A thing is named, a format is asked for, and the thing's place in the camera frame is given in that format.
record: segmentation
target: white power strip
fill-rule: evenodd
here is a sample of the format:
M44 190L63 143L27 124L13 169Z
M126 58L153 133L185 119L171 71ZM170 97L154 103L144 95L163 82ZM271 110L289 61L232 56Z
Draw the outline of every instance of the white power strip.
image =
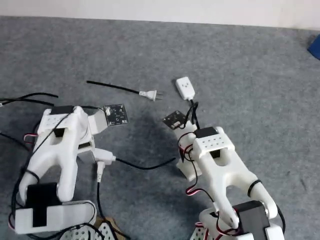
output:
M178 91L183 98L183 100L192 100L195 96L195 89L191 84L190 79L185 76L182 78L179 78L175 81L175 85L178 88Z

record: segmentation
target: black cable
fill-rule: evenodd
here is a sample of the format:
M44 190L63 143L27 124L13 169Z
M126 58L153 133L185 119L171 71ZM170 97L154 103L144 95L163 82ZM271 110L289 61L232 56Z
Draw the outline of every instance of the black cable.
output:
M32 96L37 96L37 95L49 96L49 97L53 97L53 98L58 98L59 97L58 95L47 93L47 92L34 92L34 93L30 93L30 94L27 94L27 95L20 96L18 98L19 99L25 99L25 98L32 97ZM3 102L2 105L7 105L7 104L15 102L15 101L16 100L8 100L6 102Z
M194 169L194 172L195 172L195 183L194 183L192 186L188 187L187 190L188 190L188 189L193 189L193 188L197 185L197 183L198 183L198 173L197 173L197 169L196 169L196 165L195 165L195 163L194 163L194 160L191 160L191 161L189 161L189 162L192 163L192 166L193 166L193 169ZM210 196L210 194L209 194L205 189L203 189L203 188L196 188L196 189L194 189L194 190L192 190L192 191L197 191L197 190L200 190L200 191L202 191L202 192L205 192L205 194L207 194L207 196L210 198L210 200L211 200L213 203L215 202L215 201L213 200L213 198Z
M286 232L286 219L285 219L285 216L283 215L280 207L277 205L276 208L278 209L278 213L279 213L279 216L280 216L280 219L282 221L282 232L283 234L285 234Z
M22 142L20 142L18 139L15 139L14 137L9 136L9 135L7 135L7 134L4 134L4 133L2 133L2 132L0 132L0 135L3 136L3 137L6 137L6 138L8 138L8 139L10 139L10 140L12 140L12 141L14 141L15 143L17 143L19 146L23 147L23 148L24 148L25 150L27 150L28 152L30 151L30 149L29 149L26 145L24 145ZM24 171L24 172L29 173L29 174L31 174L32 176L34 176L35 179L37 180L37 182L40 181L40 178L38 177L38 175L35 174L33 171L30 171L30 170L27 170L27 169L21 169L21 171Z
M117 240L117 235L115 234L115 232L123 237L125 237L126 239L131 239L131 237L129 237L128 235L122 233L121 231L119 231L118 229L114 228L111 224L111 222L109 220L107 220L106 216L104 215L103 211L102 211L102 207L101 207L101 202L100 202L100 182L97 183L96 186L96 202L98 204L98 210L99 210L99 214L101 216L101 218L103 219L103 222L107 223L108 226L110 227L111 231L112 231L112 235L113 237Z
M164 165L167 165L167 164L173 162L174 160L176 160L176 158L173 157L173 158L169 159L168 161L165 161L165 162L163 162L163 163L160 163L159 165L149 166L149 167L138 166L138 165L135 165L135 164L133 164L133 163L131 163L131 162L122 160L122 159L120 159L120 158L116 158L115 160L118 161L118 162L121 162L121 163L123 163L123 164L129 165L129 166L131 166L131 167L133 167L133 168L136 168L136 169L140 169L140 170L153 170L153 169L160 168L160 167L162 167L162 166L164 166Z
M180 129L185 129L186 128L186 124L187 124L187 121L189 120L189 115L191 114L192 112L192 116L194 116L194 108L197 109L199 103L196 101L195 103L192 104L192 106L189 108L188 112L186 113L185 115L185 119L184 119L184 123L183 123L183 127L179 127Z
M127 87L123 87L123 86L116 86L116 85L112 85L112 84L108 84L108 83L103 83L103 82L98 82L98 81L86 81L87 84L95 84L95 85L100 85L100 86L105 86L105 87L110 87L110 88L114 88L114 89L121 89L133 94L139 94L139 91L127 88Z
M103 109L101 107L98 107L98 106L89 106L89 105L87 105L87 106L80 106L80 107L83 108L83 109L96 109L96 110L103 111Z
M34 99L25 99L25 98L14 98L14 97L4 97L0 98L0 101L19 101L19 102L29 102L29 103L35 103L35 104L43 104L53 107L54 104L47 101L41 101L41 100L34 100Z
M191 106L194 105L194 101L192 99L190 100L190 103L191 103ZM194 122L195 122L196 128L200 129L200 125L199 125L197 113L196 113L197 108L198 108L198 104L192 110L191 122L192 122L192 124L194 124Z
M30 151L30 149L24 144L22 143L21 141L19 141L18 139L12 137L12 136L9 136L7 134L4 134L3 132L0 132L0 135L7 138L7 139L10 139L12 141L14 141L16 144L18 144L19 146L21 146L22 148L24 148L25 150L27 150L28 152Z

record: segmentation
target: electronic component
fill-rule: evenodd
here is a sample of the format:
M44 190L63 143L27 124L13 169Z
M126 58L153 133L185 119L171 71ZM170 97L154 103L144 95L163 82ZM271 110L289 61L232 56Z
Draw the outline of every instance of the electronic component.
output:
M185 122L186 116L180 111L174 111L170 115L162 119L165 125L167 125L172 130L177 129L181 124Z
M118 126L127 124L128 117L125 109L125 105L116 104L103 107L106 112L106 120L108 126Z

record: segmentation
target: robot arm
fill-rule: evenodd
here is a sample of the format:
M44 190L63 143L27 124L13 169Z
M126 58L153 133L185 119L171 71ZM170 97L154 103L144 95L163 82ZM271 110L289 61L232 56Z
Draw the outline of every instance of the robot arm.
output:
M36 184L32 174L24 174L19 184L24 208L15 211L18 234L60 231L84 222L95 222L97 211L91 201L71 202L78 173L76 160L85 152L91 152L97 162L107 165L115 160L112 152L95 148L94 135L107 126L102 110L91 116L80 106L44 111L27 170L41 179L49 168L60 166L60 179L58 183Z
M179 139L180 148L192 146L191 158L194 160L197 174L204 175L209 183L207 191L214 199L214 208L203 211L200 214L200 221L209 229L211 236L218 237L220 234L217 231L219 219L219 224L224 230L230 228L243 230L241 234L243 238L234 236L234 239L284 240L281 228L269 224L269 220L278 215L276 203L258 181L257 176L247 169L236 153L235 146L221 127L197 130L195 125L188 121L185 128L178 127L174 132ZM182 162L180 159L177 167L189 181L195 178L194 167L189 161ZM232 207L226 196L228 186L240 188L255 201ZM214 217L215 212L218 212L218 219ZM261 219L264 220L265 225L249 224L248 228L243 229L246 222L259 222Z

